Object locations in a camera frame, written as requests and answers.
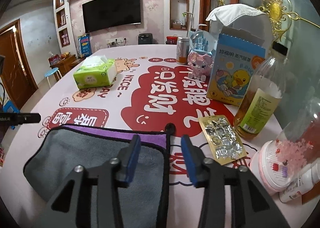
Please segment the white pill bottle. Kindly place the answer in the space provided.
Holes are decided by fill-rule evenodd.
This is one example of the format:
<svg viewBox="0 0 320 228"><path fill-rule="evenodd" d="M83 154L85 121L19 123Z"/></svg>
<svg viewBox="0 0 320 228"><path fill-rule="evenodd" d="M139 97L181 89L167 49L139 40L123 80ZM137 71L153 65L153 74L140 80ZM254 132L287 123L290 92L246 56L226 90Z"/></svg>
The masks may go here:
<svg viewBox="0 0 320 228"><path fill-rule="evenodd" d="M308 169L293 180L290 185L279 193L282 203L287 203L309 192L319 182L319 158Z"/></svg>

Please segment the brown wooden door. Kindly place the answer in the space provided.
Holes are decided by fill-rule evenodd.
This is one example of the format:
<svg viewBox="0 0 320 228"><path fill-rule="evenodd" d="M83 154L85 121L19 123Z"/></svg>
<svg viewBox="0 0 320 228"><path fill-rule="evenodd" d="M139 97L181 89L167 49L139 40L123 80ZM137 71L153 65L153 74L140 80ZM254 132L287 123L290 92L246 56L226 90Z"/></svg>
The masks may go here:
<svg viewBox="0 0 320 228"><path fill-rule="evenodd" d="M1 29L1 55L5 56L1 81L9 99L21 109L38 86L24 50L19 19Z"/></svg>

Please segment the gold blister pill pack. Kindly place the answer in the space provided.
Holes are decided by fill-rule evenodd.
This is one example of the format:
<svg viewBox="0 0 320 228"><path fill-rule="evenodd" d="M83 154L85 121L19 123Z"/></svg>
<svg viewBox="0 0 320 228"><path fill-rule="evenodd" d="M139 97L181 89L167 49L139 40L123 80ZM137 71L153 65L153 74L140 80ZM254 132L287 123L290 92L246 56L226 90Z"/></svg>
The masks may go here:
<svg viewBox="0 0 320 228"><path fill-rule="evenodd" d="M226 116L207 116L199 118L198 121L214 160L220 165L226 165L247 156L240 137Z"/></svg>

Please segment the glass dome pink base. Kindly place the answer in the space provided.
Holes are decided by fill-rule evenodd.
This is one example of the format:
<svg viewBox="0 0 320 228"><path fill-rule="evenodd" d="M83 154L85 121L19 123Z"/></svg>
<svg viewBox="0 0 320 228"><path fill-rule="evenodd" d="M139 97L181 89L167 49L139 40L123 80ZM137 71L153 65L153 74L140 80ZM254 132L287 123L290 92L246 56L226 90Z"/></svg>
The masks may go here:
<svg viewBox="0 0 320 228"><path fill-rule="evenodd" d="M319 158L319 98L311 98L276 137L255 153L250 170L270 195L289 184Z"/></svg>

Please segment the green tissue pack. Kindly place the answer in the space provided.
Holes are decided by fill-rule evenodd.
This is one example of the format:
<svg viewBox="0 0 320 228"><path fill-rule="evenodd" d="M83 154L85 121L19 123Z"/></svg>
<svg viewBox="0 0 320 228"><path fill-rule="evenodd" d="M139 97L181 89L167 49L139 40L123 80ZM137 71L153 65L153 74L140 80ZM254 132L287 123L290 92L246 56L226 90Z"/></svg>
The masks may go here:
<svg viewBox="0 0 320 228"><path fill-rule="evenodd" d="M105 56L90 56L73 73L79 90L110 86L117 75L116 61Z"/></svg>

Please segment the wooden sliding glass door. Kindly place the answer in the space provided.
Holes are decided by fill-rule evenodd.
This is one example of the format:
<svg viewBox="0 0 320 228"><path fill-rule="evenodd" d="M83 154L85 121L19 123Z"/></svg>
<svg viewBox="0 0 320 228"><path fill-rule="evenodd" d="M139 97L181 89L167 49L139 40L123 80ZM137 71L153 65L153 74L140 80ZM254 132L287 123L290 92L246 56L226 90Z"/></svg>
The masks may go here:
<svg viewBox="0 0 320 228"><path fill-rule="evenodd" d="M216 7L234 3L264 12L274 39L288 48L286 93L275 112L285 127L309 99L319 97L319 0L200 0L200 23L217 34L218 23L206 18Z"/></svg>

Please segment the purple grey microfibre towel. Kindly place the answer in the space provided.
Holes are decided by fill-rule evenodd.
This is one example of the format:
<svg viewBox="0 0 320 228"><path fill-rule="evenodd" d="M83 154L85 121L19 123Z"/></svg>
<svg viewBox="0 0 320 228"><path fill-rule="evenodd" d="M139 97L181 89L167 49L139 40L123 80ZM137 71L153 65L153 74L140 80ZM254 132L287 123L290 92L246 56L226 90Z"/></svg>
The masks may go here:
<svg viewBox="0 0 320 228"><path fill-rule="evenodd" d="M160 132L128 131L63 125L48 132L26 163L24 176L48 203L77 166L89 169L118 155L138 134L141 149L133 181L118 189L123 227L166 227L169 206L170 139L175 126ZM97 226L97 186L91 187L91 225Z"/></svg>

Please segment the silver orange drink can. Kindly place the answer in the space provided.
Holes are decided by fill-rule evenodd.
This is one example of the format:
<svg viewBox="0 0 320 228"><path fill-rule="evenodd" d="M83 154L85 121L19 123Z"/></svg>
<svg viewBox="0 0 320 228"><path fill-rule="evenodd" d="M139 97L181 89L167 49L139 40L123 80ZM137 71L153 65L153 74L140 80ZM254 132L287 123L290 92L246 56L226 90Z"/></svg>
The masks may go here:
<svg viewBox="0 0 320 228"><path fill-rule="evenodd" d="M178 64L186 65L189 54L189 38L178 37L176 49L176 62Z"/></svg>

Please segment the black wall television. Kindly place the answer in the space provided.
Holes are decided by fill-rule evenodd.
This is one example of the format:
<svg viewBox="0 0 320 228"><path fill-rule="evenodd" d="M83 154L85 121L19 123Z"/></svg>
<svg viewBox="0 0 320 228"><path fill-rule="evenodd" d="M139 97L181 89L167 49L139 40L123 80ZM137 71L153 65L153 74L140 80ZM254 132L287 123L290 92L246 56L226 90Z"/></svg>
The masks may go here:
<svg viewBox="0 0 320 228"><path fill-rule="evenodd" d="M140 24L140 0L92 0L82 5L86 33Z"/></svg>

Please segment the wooden tv cabinet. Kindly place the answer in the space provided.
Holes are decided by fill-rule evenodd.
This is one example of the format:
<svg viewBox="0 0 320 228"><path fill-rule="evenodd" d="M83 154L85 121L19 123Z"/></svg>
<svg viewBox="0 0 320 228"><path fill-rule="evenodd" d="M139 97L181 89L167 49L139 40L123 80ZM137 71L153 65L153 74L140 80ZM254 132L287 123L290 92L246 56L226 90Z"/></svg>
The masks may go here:
<svg viewBox="0 0 320 228"><path fill-rule="evenodd" d="M60 73L62 74L62 76L64 77L65 74L67 74L71 69L75 68L78 64L80 64L84 60L85 58L76 58L75 55L70 55L60 60L56 64L53 64L50 68L57 67Z"/></svg>

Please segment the blue plastic step stool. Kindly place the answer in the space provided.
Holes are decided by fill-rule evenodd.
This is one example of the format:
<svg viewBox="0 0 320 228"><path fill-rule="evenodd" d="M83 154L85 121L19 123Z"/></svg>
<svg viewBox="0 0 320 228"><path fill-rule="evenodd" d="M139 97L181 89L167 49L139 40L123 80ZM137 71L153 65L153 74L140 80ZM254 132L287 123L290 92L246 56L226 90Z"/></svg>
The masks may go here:
<svg viewBox="0 0 320 228"><path fill-rule="evenodd" d="M14 105L14 103L13 103L11 100L8 100L8 101L5 103L2 111L3 111L4 113L9 113L9 114L20 113L20 110ZM11 125L10 125L11 129L14 130L14 129L15 129L15 125L12 125L14 119L13 119L12 117L8 117L8 119L9 119L9 120L8 120L8 123L11 124Z"/></svg>

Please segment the red lidded pot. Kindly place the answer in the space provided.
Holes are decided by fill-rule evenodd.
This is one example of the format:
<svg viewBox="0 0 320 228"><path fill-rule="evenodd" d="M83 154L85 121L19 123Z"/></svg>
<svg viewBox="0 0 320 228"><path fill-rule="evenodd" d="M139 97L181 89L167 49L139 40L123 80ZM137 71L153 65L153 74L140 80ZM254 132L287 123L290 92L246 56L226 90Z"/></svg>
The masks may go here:
<svg viewBox="0 0 320 228"><path fill-rule="evenodd" d="M167 45L176 45L178 40L178 36L166 36L166 44Z"/></svg>

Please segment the glass bottle yellow liquid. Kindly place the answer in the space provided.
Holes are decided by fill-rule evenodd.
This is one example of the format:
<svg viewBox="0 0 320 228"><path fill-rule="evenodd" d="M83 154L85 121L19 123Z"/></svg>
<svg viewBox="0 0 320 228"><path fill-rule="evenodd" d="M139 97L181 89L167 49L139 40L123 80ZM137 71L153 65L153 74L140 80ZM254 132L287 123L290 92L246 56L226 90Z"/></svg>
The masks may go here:
<svg viewBox="0 0 320 228"><path fill-rule="evenodd" d="M273 42L269 57L251 77L233 123L245 140L252 140L262 131L285 93L287 51L283 44Z"/></svg>

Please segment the pink printed tablecloth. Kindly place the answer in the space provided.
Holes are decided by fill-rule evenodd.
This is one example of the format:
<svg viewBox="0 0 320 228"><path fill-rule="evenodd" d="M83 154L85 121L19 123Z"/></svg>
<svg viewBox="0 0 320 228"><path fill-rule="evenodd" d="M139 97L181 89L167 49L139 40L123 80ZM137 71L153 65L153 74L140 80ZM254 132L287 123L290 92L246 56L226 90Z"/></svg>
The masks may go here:
<svg viewBox="0 0 320 228"><path fill-rule="evenodd" d="M172 45L132 45L97 51L97 56L118 59L121 67L111 87L80 91L67 73L39 100L30 99L24 112L37 112L42 121L8 131L1 170L1 198L21 227L31 227L44 208L23 175L27 160L40 148L50 129L61 124L108 129L162 131L176 126L171 138L170 203L168 227L197 227L203 189L191 185L180 149L181 135L211 156L199 117L224 115L232 120L236 107L210 100L207 84L188 78L189 69L177 64Z"/></svg>

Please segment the dark grey air fryer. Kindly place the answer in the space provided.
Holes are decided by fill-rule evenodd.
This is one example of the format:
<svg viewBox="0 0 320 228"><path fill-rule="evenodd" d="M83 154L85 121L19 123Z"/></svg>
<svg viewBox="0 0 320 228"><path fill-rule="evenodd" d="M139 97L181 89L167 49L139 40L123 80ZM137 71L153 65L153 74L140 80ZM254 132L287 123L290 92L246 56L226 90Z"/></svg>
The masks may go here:
<svg viewBox="0 0 320 228"><path fill-rule="evenodd" d="M153 44L153 34L152 33L141 33L138 35L139 45L149 45Z"/></svg>

